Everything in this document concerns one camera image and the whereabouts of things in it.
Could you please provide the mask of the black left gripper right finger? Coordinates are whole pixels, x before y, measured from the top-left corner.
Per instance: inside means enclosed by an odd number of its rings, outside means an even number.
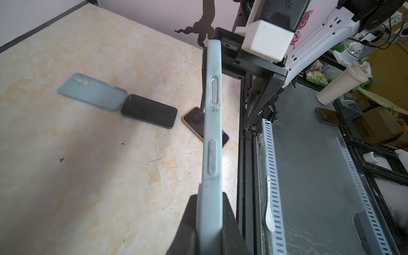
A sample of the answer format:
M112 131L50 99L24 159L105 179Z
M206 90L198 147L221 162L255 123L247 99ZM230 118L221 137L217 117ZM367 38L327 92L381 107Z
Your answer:
M249 255L228 196L223 192L222 255Z

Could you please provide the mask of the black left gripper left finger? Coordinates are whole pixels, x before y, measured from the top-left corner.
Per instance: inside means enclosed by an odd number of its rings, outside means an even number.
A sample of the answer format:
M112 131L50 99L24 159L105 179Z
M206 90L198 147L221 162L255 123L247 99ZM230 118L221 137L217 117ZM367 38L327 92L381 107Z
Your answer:
M192 195L186 205L176 235L166 255L197 255L196 233L197 195Z

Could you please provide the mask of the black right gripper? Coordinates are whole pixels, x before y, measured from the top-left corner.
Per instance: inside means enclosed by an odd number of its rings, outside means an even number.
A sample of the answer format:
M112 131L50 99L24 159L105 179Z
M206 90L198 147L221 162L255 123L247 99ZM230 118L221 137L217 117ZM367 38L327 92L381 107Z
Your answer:
M288 71L273 62L241 49L244 37L216 28L213 39L221 42L222 73L243 80L243 128L251 129L269 105L283 91ZM202 96L200 111L205 111L207 47L203 48L201 65Z

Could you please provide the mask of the black phone pink case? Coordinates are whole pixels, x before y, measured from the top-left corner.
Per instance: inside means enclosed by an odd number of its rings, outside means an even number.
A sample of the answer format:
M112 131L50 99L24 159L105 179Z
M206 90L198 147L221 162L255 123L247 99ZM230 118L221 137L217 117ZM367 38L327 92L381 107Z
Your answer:
M204 149L197 198L196 230L200 255L222 253L222 44L210 40L204 65Z

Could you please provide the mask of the light blue case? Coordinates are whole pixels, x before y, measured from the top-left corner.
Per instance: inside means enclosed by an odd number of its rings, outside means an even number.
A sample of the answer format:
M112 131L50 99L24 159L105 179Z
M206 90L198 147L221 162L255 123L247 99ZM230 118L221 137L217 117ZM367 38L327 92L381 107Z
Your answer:
M81 73L71 76L58 92L111 112L118 111L128 97L126 90Z

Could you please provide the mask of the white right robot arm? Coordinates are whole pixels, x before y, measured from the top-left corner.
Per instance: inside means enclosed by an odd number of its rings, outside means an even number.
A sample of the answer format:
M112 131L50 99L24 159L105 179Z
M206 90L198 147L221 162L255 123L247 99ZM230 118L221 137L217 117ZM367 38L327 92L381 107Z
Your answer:
M318 57L340 41L380 26L402 1L338 1L325 19L294 50L289 46L304 23L309 1L241 1L233 31L217 28L203 49L203 93L200 110L221 102L221 75L243 80L243 128L248 130L280 93Z

